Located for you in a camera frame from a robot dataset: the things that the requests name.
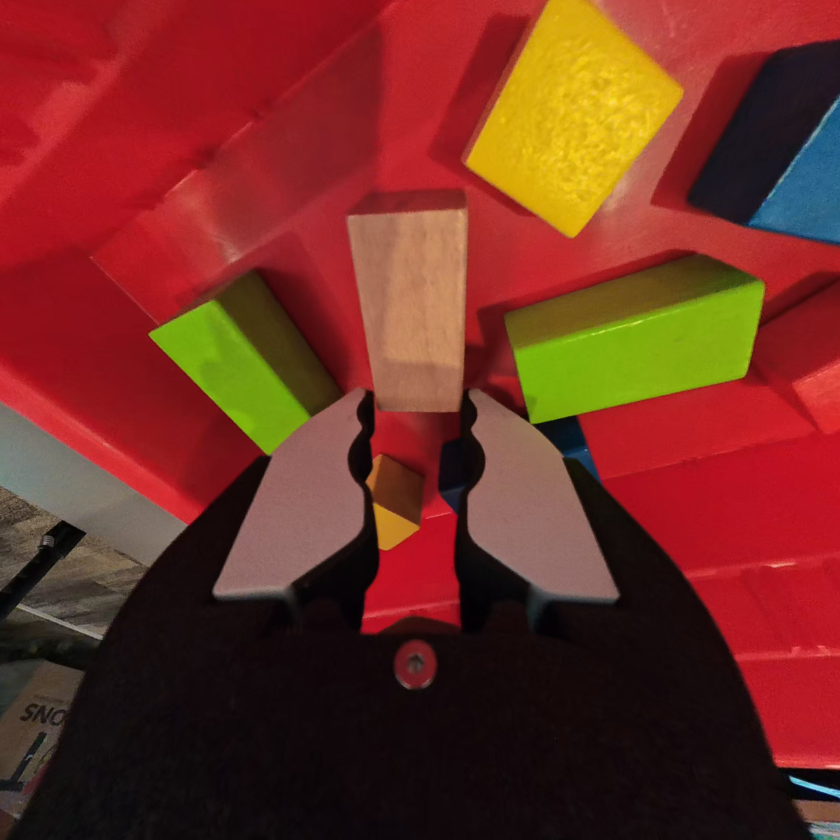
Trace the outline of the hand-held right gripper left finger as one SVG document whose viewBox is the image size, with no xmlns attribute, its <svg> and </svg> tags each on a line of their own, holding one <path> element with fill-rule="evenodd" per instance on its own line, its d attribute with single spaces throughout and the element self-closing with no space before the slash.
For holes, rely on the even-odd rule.
<svg viewBox="0 0 840 840">
<path fill-rule="evenodd" d="M 213 587 L 218 600 L 364 607 L 379 570 L 365 484 L 374 430 L 374 395 L 360 387 L 279 445 Z"/>
</svg>

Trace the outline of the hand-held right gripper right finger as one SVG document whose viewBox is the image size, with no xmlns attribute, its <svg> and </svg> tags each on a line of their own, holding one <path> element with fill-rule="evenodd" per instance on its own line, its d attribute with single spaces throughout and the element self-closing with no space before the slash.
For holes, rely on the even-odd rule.
<svg viewBox="0 0 840 840">
<path fill-rule="evenodd" d="M 465 393 L 466 487 L 455 538 L 461 604 L 611 605 L 617 586 L 560 451 L 480 389 Z"/>
</svg>

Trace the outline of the pile of coloured wooden blocks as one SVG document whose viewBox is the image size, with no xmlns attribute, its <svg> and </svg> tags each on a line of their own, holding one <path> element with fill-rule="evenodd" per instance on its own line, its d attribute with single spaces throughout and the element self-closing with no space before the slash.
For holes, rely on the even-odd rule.
<svg viewBox="0 0 840 840">
<path fill-rule="evenodd" d="M 609 491 L 687 568 L 838 555 L 838 433 L 789 390 L 838 366 L 838 247 L 688 204 L 765 59 L 838 39 L 838 2 L 599 2 L 676 77 L 676 113 L 567 238 L 459 155 L 538 2 L 394 2 L 155 212 L 137 293 L 167 322 L 260 266 L 336 375 L 366 376 L 343 216 L 363 194 L 469 205 L 467 367 L 531 420 L 578 415 Z"/>
</svg>

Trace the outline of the natural wood block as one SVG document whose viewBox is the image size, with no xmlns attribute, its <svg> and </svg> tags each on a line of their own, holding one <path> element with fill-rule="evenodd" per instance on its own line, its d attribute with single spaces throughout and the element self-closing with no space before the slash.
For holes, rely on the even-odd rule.
<svg viewBox="0 0 840 840">
<path fill-rule="evenodd" d="M 466 357 L 466 193 L 372 193 L 346 225 L 378 408 L 456 413 Z"/>
</svg>

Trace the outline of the red plastic bin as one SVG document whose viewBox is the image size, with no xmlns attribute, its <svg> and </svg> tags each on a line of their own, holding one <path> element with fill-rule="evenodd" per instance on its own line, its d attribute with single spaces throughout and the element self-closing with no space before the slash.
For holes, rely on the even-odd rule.
<svg viewBox="0 0 840 840">
<path fill-rule="evenodd" d="M 459 189 L 467 386 L 523 408 L 505 312 L 697 252 L 772 319 L 838 247 L 688 190 L 765 55 L 838 2 L 598 2 L 684 97 L 576 238 L 460 163 L 540 2 L 2 2 L 2 402 L 187 522 L 257 456 L 154 346 L 259 268 L 342 389 L 371 385 L 345 214 Z M 751 369 L 581 420 L 612 494 L 698 583 L 776 762 L 838 767 L 838 435 Z"/>
</svg>

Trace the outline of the brown cardboard box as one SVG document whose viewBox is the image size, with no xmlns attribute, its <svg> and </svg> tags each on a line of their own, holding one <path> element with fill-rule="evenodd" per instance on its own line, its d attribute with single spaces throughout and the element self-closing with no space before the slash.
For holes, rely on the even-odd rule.
<svg viewBox="0 0 840 840">
<path fill-rule="evenodd" d="M 84 673 L 44 659 L 1 666 L 1 791 L 18 794 L 56 749 Z"/>
</svg>

